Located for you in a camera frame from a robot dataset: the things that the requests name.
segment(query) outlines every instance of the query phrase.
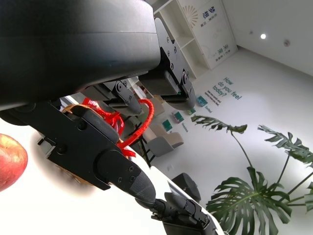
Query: red apple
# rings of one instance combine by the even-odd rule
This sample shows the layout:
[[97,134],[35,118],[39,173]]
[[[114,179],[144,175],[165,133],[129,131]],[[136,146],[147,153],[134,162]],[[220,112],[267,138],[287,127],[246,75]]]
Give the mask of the red apple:
[[27,152],[15,139],[0,134],[0,192],[14,184],[27,166]]

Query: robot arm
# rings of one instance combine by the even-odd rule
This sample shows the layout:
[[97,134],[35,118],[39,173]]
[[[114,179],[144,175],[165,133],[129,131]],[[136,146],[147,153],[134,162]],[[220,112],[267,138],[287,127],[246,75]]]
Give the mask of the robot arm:
[[[173,217],[165,221],[160,210],[168,211],[169,205],[156,199],[147,175],[122,155],[114,129],[84,107],[59,111],[60,97],[83,92],[136,115],[140,106],[123,80],[133,76],[176,109],[194,106],[189,67],[150,5],[143,0],[3,0],[0,51],[0,118],[42,133],[51,145],[50,161],[100,189],[116,185],[164,223],[207,227],[205,216],[197,214],[200,220],[191,224],[178,216],[186,215],[185,208],[170,209]],[[195,211],[187,214],[195,217]]]

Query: red wire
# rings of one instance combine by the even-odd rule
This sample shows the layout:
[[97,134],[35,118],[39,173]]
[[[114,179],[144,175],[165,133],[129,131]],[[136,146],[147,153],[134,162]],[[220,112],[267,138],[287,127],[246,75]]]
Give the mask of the red wire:
[[153,115],[155,113],[155,108],[153,106],[153,103],[148,99],[140,99],[139,103],[148,105],[148,107],[149,107],[148,117],[145,120],[145,122],[142,124],[142,126],[135,133],[133,133],[132,136],[130,136],[124,142],[117,144],[117,146],[121,149],[124,149],[126,146],[131,145],[135,140],[137,140],[139,138],[139,136],[141,136],[144,133],[144,131],[147,129],[147,127],[150,125],[150,123],[152,121]]
[[[91,101],[90,99],[88,98],[85,98],[83,104],[85,105],[88,105],[90,106],[91,108],[93,108],[99,115],[101,115],[105,121],[107,123],[109,123],[110,125],[114,125],[114,123],[117,122],[117,120],[120,120],[120,128],[119,130],[116,130],[119,132],[119,134],[121,135],[121,133],[123,132],[124,130],[124,122],[122,120],[122,118],[119,116],[120,113],[119,112],[115,112],[113,114],[111,113],[108,113],[104,110],[102,110],[99,105],[96,103],[91,103],[93,101]],[[154,112],[155,112],[155,109],[154,109],[154,106],[153,106],[153,103],[148,100],[148,99],[140,99],[139,100],[139,103],[142,103],[142,104],[147,104],[148,107],[149,107],[149,114],[148,114],[148,117],[147,119],[145,120],[145,122],[142,124],[142,126],[135,132],[133,133],[127,140],[125,140],[124,142],[122,143],[118,143],[117,146],[122,150],[122,153],[124,156],[131,156],[131,157],[135,157],[135,153],[128,150],[128,149],[125,149],[125,147],[131,145],[135,140],[137,140],[143,133],[144,131],[147,129],[147,127],[150,125],[151,121],[152,121],[152,118],[153,118],[153,115],[154,115]]]

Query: chair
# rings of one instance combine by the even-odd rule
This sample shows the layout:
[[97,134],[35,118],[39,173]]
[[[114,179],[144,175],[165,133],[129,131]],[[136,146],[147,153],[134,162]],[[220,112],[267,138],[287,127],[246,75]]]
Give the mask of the chair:
[[[167,133],[160,124],[148,127],[142,134],[142,139],[149,148],[148,151],[144,149],[149,166],[155,157],[161,157],[184,143],[178,132]],[[148,159],[149,151],[153,153],[151,159]]]

